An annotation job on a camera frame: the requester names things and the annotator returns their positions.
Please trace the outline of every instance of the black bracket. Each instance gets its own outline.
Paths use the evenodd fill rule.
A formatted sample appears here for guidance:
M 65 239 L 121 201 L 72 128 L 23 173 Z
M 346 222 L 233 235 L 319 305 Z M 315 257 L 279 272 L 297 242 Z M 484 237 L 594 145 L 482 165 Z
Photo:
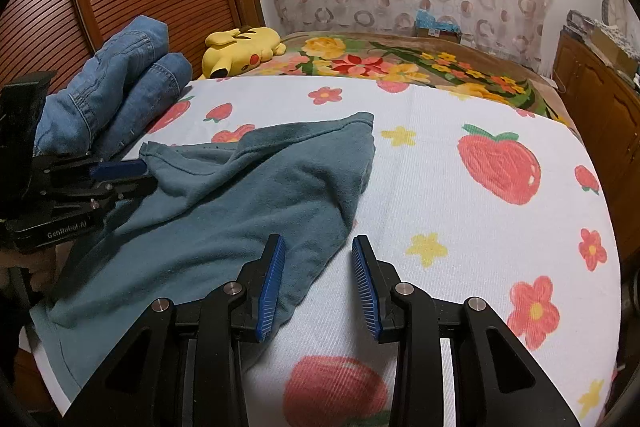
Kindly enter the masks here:
M 153 301 L 82 388 L 65 425 L 248 427 L 239 343 L 268 333 L 270 323 L 257 319 L 264 302 L 251 297 L 264 299 L 271 280 L 277 296 L 280 277 L 271 276 L 283 262 L 282 238 L 272 234 L 238 280 L 198 301 Z
M 157 186 L 140 159 L 36 156 L 28 189 L 3 223 L 1 242 L 28 252 L 70 241 L 100 230 L 118 201 L 147 196 Z
M 444 424 L 440 339 L 451 343 L 458 427 L 579 427 L 549 377 L 484 299 L 433 299 L 378 261 L 366 235 L 356 242 L 378 301 L 378 342 L 399 343 L 389 427 Z

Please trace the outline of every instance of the strawberry print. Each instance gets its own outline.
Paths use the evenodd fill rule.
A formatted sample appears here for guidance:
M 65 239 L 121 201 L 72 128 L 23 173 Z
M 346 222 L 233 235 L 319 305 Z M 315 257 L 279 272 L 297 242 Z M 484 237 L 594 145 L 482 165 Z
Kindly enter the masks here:
M 594 271 L 598 263 L 607 262 L 607 251 L 602 247 L 600 234 L 594 230 L 589 232 L 587 229 L 580 230 L 582 241 L 578 245 L 578 251 L 587 263 L 587 270 Z
M 384 415 L 386 395 L 382 378 L 359 360 L 308 356 L 291 371 L 282 410 L 291 427 L 342 427 L 349 420 Z M 381 418 L 380 423 L 367 425 L 387 422 Z
M 340 102 L 342 100 L 341 92 L 340 88 L 331 89 L 331 87 L 324 86 L 317 91 L 311 91 L 307 96 L 314 99 L 316 105 L 322 105 L 326 102 Z
M 156 131 L 159 131 L 172 123 L 172 121 L 177 120 L 182 115 L 185 114 L 188 108 L 191 107 L 190 100 L 192 96 L 188 96 L 187 98 L 183 98 L 182 100 L 178 100 L 178 102 L 174 103 L 164 115 L 154 124 L 154 126 L 149 131 L 149 134 L 153 134 Z
M 551 304 L 553 291 L 551 279 L 546 275 L 534 280 L 533 285 L 516 282 L 511 287 L 514 310 L 507 319 L 507 326 L 516 337 L 524 334 L 524 343 L 532 351 L 538 349 L 560 323 L 558 308 Z
M 596 176 L 594 176 L 591 171 L 585 167 L 584 165 L 578 165 L 575 170 L 575 179 L 582 187 L 582 190 L 585 192 L 589 192 L 593 190 L 596 194 L 599 194 L 600 185 L 598 184 L 598 180 Z
M 225 118 L 229 117 L 231 111 L 233 111 L 233 108 L 234 107 L 231 105 L 231 103 L 223 103 L 222 105 L 211 109 L 207 113 L 207 116 L 204 117 L 203 121 L 208 122 L 210 120 L 213 120 L 214 122 L 218 123 L 220 120 L 225 120 Z
M 507 203 L 528 203 L 540 187 L 540 164 L 518 135 L 493 136 L 468 123 L 463 129 L 469 134 L 458 142 L 458 152 L 471 177 Z
M 386 92 L 403 92 L 409 87 L 409 84 L 404 82 L 391 82 L 389 80 L 377 80 L 376 85 Z
M 240 141 L 241 137 L 247 134 L 249 131 L 255 129 L 255 125 L 252 123 L 245 123 L 238 127 L 235 131 L 231 132 L 228 130 L 217 132 L 211 138 L 212 143 L 231 143 Z

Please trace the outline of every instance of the red flower print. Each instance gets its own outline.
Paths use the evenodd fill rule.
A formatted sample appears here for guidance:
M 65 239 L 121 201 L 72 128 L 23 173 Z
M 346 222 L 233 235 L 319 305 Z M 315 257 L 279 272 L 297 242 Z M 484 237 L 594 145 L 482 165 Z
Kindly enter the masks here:
M 325 102 L 340 102 L 342 97 L 341 89 L 331 89 L 331 87 L 321 87 L 317 91 L 311 91 L 307 96 L 314 99 L 316 105 L 322 105 Z
M 530 349 L 538 349 L 546 336 L 556 331 L 560 322 L 558 308 L 551 304 L 554 286 L 551 279 L 541 275 L 533 286 L 516 282 L 511 287 L 510 298 L 514 310 L 507 325 L 516 337 L 525 334 L 524 343 Z
M 502 77 L 500 76 L 491 76 L 491 81 L 494 84 L 498 84 L 502 88 L 504 92 L 510 92 L 511 94 L 516 94 L 517 91 L 514 89 L 511 84 L 508 84 Z
M 464 71 L 451 70 L 451 74 L 460 80 L 463 78 L 469 78 Z
M 346 60 L 333 60 L 332 70 L 341 74 L 350 74 L 353 76 L 362 75 L 370 76 L 373 74 L 383 74 L 380 69 L 382 57 L 366 57 L 360 58 L 356 55 L 347 55 Z
M 530 116 L 531 118 L 535 118 L 536 115 L 533 114 L 531 111 L 525 111 L 524 109 L 520 109 L 517 107 L 514 107 L 514 109 L 516 110 L 516 113 L 518 113 L 520 116 L 524 116 L 525 118 L 527 116 Z
M 209 120 L 213 120 L 214 122 L 218 123 L 220 120 L 225 120 L 225 118 L 229 117 L 233 108 L 234 107 L 230 102 L 223 103 L 222 105 L 211 109 L 207 113 L 207 116 L 204 117 L 203 121 L 208 122 Z
M 596 176 L 591 174 L 591 171 L 584 165 L 578 165 L 575 170 L 575 179 L 582 187 L 582 190 L 588 192 L 593 190 L 596 194 L 599 194 L 600 185 L 596 179 Z
M 212 143 L 231 143 L 240 141 L 241 137 L 247 134 L 249 131 L 255 129 L 255 125 L 252 123 L 245 123 L 238 127 L 235 131 L 231 132 L 228 130 L 217 132 L 213 135 L 211 139 Z
M 596 230 L 589 232 L 587 229 L 582 229 L 580 236 L 582 241 L 578 245 L 578 250 L 587 263 L 587 270 L 592 272 L 596 269 L 598 261 L 600 263 L 607 262 L 607 251 L 602 247 L 600 234 Z
M 291 427 L 342 427 L 350 419 L 379 413 L 386 394 L 385 382 L 362 362 L 315 355 L 294 366 L 282 410 Z
M 404 82 L 388 82 L 386 80 L 377 80 L 376 85 L 386 92 L 402 92 L 409 87 L 409 84 Z

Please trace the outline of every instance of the pikachu plush toy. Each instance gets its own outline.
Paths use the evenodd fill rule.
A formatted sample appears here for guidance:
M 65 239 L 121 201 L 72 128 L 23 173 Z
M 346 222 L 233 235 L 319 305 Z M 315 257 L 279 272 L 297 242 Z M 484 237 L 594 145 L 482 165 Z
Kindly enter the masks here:
M 212 33 L 205 44 L 208 49 L 202 57 L 202 76 L 198 80 L 246 73 L 287 50 L 278 33 L 266 27 Z

